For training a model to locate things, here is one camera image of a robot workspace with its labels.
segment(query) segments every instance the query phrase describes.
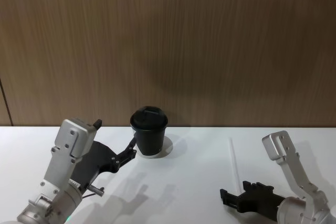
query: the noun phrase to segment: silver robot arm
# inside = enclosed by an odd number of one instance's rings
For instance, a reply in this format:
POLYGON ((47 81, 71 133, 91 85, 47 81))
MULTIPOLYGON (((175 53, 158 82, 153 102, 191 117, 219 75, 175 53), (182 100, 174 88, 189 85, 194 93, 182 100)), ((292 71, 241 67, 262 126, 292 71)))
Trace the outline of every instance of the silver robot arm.
POLYGON ((103 188, 95 188, 91 183, 102 172, 116 173, 122 165, 135 158, 136 151, 133 150, 135 139, 118 155, 107 146, 93 141, 101 124, 101 120, 92 126, 78 119, 63 121, 38 192, 17 217, 19 222, 3 224, 65 223, 82 201, 86 190, 103 195, 103 188))
POLYGON ((263 144, 269 158, 281 166, 292 191, 300 197, 288 197, 280 204, 278 223, 335 224, 326 195, 309 181, 288 133, 272 133, 263 138, 263 144))

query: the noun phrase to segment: black lid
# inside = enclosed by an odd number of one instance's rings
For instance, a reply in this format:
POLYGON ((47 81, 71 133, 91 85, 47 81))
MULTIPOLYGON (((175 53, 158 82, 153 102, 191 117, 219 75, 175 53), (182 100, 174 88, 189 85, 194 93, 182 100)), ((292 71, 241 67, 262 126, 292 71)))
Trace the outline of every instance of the black lid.
POLYGON ((145 106, 137 110, 131 117, 131 125, 141 130, 155 130, 166 127, 168 118, 164 112, 153 106, 145 106))

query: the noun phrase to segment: black cup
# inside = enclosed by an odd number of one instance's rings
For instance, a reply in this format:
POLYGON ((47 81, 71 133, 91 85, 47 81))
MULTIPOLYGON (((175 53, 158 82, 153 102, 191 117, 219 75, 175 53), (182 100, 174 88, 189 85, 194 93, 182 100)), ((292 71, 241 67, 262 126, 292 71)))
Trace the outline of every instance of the black cup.
POLYGON ((157 107, 145 106, 132 115, 131 126, 135 130, 134 137, 143 155, 152 156, 162 150, 167 124, 167 116, 157 107))

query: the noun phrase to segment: brown wall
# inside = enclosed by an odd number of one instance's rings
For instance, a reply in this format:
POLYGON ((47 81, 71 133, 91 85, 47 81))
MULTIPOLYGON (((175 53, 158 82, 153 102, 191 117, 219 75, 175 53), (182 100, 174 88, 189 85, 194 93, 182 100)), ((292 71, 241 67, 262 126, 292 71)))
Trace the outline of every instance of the brown wall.
POLYGON ((14 125, 336 126, 336 0, 0 0, 14 125))
POLYGON ((6 108, 6 104, 5 104, 5 100, 4 97, 2 95, 2 92, 0 90, 0 125, 10 125, 10 120, 9 120, 9 116, 7 113, 7 108, 6 108))

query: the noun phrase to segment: white tabletop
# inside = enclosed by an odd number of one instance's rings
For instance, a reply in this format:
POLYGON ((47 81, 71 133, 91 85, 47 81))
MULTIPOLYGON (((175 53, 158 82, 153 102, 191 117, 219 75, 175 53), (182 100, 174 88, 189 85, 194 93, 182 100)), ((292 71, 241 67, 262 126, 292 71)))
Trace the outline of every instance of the white tabletop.
MULTIPOLYGON (((335 205, 336 129, 169 127, 162 157, 137 155, 117 174, 101 174, 94 184, 105 187, 105 195, 84 199, 67 223, 274 223, 223 206, 219 190, 240 194, 248 180, 293 195, 261 142, 280 130, 289 132, 308 177, 335 205)), ((0 127, 0 223, 15 220, 26 207, 49 164, 57 132, 58 127, 0 127)), ((131 139, 130 127, 102 127, 95 138, 116 153, 131 139)))

